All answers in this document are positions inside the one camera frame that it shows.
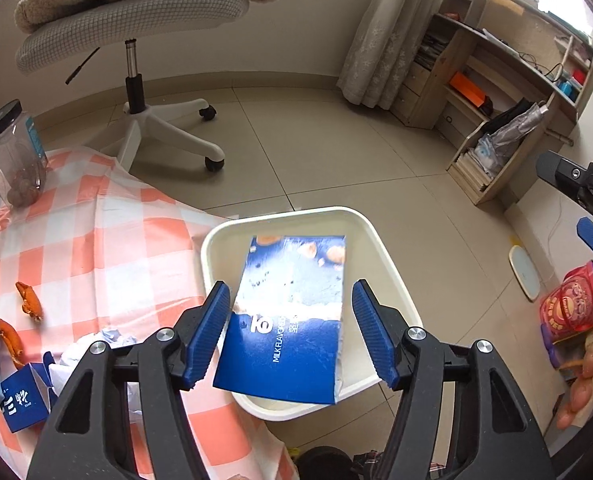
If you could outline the red cartoon bag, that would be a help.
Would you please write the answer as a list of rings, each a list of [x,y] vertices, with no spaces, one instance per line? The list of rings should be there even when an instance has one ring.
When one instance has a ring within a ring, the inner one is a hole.
[[[556,370],[581,359],[581,340],[593,329],[593,261],[569,271],[561,285],[543,297],[539,321]]]

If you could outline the red white checkered tablecloth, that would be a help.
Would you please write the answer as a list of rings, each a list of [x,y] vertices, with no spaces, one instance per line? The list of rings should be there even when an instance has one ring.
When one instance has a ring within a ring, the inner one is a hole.
[[[19,334],[27,361],[59,359],[106,328],[144,340],[205,299],[200,249],[224,220],[173,200],[91,148],[48,152],[44,192],[28,208],[0,206],[0,318]],[[42,304],[36,325],[16,282]],[[298,479],[283,442],[203,380],[182,393],[211,479]],[[9,430],[0,410],[0,458],[25,479],[40,429]]]

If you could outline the white trash bin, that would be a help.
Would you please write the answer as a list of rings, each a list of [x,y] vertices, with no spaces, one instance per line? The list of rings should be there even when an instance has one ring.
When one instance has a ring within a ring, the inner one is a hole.
[[[229,220],[201,249],[204,283],[224,282],[234,320],[218,344],[218,387],[251,415],[287,422],[377,385],[351,289],[367,280],[411,325],[421,322],[377,230],[325,207]]]

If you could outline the orange peel piece small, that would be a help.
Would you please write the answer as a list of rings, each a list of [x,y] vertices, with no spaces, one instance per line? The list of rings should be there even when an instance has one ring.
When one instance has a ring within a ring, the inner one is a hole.
[[[35,322],[42,322],[42,304],[33,287],[16,282],[16,290],[22,299],[22,311]]]

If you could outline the grey office chair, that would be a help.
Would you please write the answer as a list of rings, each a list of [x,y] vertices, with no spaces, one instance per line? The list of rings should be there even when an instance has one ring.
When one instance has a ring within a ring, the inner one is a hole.
[[[205,99],[168,105],[146,101],[144,78],[137,66],[137,40],[142,37],[216,28],[237,21],[249,11],[249,0],[122,0],[97,6],[42,25],[27,36],[16,52],[16,67],[31,74],[80,52],[110,44],[125,47],[127,101],[123,116],[89,141],[102,150],[118,142],[116,159],[126,170],[133,166],[142,140],[152,138],[177,150],[204,158],[209,172],[225,166],[226,155],[213,142],[174,125],[197,114],[205,122],[216,118],[215,107]]]

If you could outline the orange box on desk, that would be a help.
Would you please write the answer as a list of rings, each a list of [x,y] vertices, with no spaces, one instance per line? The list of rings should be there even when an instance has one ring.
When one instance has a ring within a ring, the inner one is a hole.
[[[489,96],[464,73],[456,72],[449,80],[449,86],[456,90],[464,99],[468,100],[486,117],[494,113],[494,104]]]

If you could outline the white bathroom scale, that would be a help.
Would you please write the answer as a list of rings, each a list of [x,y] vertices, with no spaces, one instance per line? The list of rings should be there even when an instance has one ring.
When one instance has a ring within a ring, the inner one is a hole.
[[[509,250],[508,259],[523,294],[530,302],[535,302],[540,294],[541,283],[527,250],[521,245],[513,245]]]

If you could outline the clear jar with nuts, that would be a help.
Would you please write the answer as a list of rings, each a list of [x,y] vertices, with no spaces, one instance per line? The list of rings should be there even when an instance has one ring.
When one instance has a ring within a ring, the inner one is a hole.
[[[42,194],[48,158],[33,117],[13,100],[0,108],[0,197],[10,208],[33,205]]]

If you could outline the right lace curtain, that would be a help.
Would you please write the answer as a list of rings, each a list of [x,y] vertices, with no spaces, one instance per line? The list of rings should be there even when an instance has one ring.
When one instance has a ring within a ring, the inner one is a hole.
[[[388,110],[443,0],[371,0],[337,81],[346,101]]]

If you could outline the wooden desk shelf unit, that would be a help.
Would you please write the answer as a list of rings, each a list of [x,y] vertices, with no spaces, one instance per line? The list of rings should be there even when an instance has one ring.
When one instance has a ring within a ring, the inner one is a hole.
[[[561,1],[587,18],[583,27],[541,0],[443,0],[393,114],[410,127],[441,129],[458,143],[521,99],[541,102],[554,94],[560,108],[546,134],[569,142],[593,91],[593,18],[583,0]],[[493,115],[486,117],[449,86],[456,72],[490,97]]]

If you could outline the blue milk carton box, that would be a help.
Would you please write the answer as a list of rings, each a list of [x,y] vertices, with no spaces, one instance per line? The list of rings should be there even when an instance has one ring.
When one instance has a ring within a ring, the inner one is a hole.
[[[17,432],[46,422],[58,395],[54,391],[49,367],[54,356],[46,352],[38,363],[27,363],[1,383],[4,400],[0,407],[5,422]]]

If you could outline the wooden magazine rack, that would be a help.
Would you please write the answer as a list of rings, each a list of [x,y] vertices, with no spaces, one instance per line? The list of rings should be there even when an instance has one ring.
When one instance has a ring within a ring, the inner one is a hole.
[[[545,135],[558,114],[560,99],[521,99],[469,134],[453,156],[447,172],[479,206],[495,198]]]

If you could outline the blue biscuit wrapper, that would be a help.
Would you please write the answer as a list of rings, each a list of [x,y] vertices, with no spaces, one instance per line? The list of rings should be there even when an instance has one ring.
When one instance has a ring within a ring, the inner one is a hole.
[[[343,235],[252,237],[214,386],[333,404],[342,385],[345,259]]]

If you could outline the white paper ball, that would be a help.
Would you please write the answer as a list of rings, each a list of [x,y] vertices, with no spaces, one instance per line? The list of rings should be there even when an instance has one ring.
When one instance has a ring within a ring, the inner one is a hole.
[[[112,327],[103,328],[99,333],[88,334],[78,339],[62,351],[54,364],[48,366],[54,393],[60,396],[75,370],[82,368],[81,362],[94,362],[95,368],[101,370],[105,367],[110,370],[114,361],[113,351],[129,349],[136,343],[135,337],[122,334]]]

